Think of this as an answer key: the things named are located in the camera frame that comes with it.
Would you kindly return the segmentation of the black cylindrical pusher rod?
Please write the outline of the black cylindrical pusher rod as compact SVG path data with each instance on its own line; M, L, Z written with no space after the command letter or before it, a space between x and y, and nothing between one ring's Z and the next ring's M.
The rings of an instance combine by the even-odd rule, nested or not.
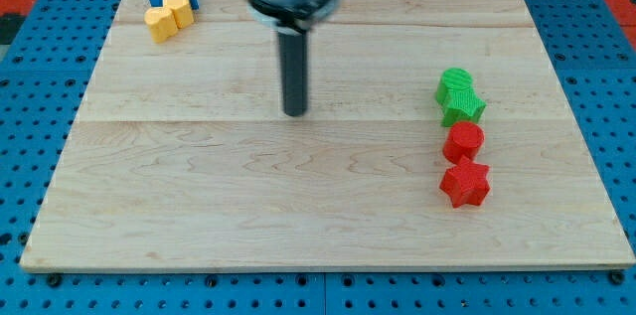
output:
M292 117L308 108L308 33L278 33L282 110Z

